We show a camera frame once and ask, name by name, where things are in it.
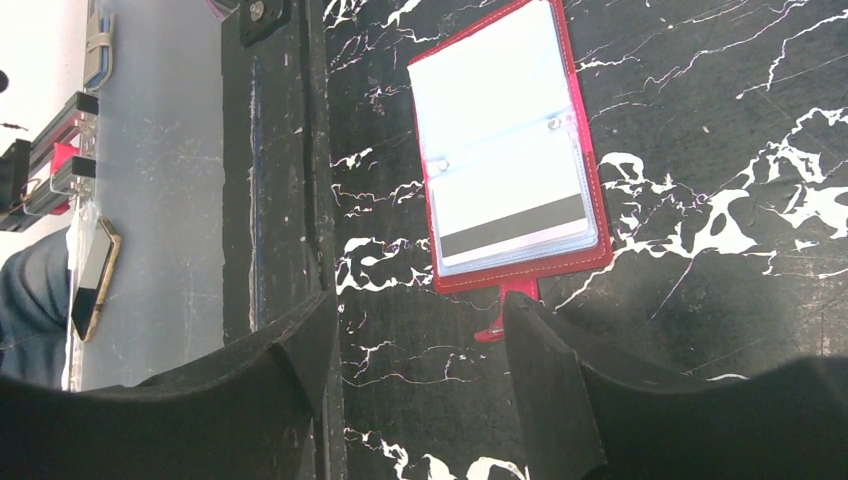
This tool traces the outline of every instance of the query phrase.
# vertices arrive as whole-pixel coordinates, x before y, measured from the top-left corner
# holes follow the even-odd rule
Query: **white background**
[[[0,93],[0,154],[16,139],[34,139],[65,102],[82,89],[88,0],[0,2],[0,70],[9,88]],[[67,226],[69,214],[46,217],[25,233],[0,232],[0,265],[14,252]]]

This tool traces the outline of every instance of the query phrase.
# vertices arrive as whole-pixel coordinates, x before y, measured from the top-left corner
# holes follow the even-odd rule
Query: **blue jeans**
[[[0,375],[61,386],[70,303],[67,229],[41,239],[0,270]]]

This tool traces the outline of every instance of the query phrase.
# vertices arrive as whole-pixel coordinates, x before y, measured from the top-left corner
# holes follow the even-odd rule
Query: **red leather border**
[[[607,226],[607,215],[604,209],[601,185],[598,180],[598,168],[595,162],[595,153],[592,146],[592,138],[589,132],[589,122],[586,118],[586,109],[583,106],[583,97],[580,95],[580,85],[577,81],[577,70],[574,67],[574,57],[571,52],[571,41],[568,37],[568,28],[565,21],[565,8],[562,0],[517,0],[474,23],[458,34],[452,36],[444,43],[418,55],[410,62],[414,64],[427,58],[442,49],[474,34],[478,30],[497,21],[524,5],[535,1],[547,1],[551,4],[554,12],[554,23],[560,41],[560,50],[563,52],[565,74],[571,93],[571,100],[577,114],[577,124],[580,133],[580,146],[583,149],[583,161],[586,170],[586,180],[589,184],[589,194],[592,199],[592,208],[595,211],[595,222],[598,227],[598,244],[589,250],[567,253],[548,258],[540,258],[515,265],[491,268],[478,272],[462,275],[451,275],[441,277],[439,275],[438,258],[436,257],[436,242],[433,232],[433,217],[430,206],[430,195],[427,178],[427,168],[424,157],[421,156],[421,169],[424,172],[424,188],[427,192],[427,223],[430,231],[430,250],[433,257],[433,284],[439,293],[452,293],[474,288],[491,287],[505,283],[512,283],[527,278],[540,278],[564,273],[579,272],[595,268],[605,267],[612,261],[613,252],[610,243],[609,230]]]

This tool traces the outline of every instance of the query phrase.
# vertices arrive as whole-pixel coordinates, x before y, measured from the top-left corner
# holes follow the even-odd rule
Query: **metal bolt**
[[[253,2],[250,5],[250,19],[254,22],[258,22],[262,15],[265,14],[265,3],[262,0],[257,2]]]

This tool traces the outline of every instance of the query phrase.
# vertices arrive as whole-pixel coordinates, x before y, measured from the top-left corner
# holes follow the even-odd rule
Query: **gray surface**
[[[123,237],[82,389],[135,385],[223,346],[220,26],[204,2],[103,0],[96,201]]]

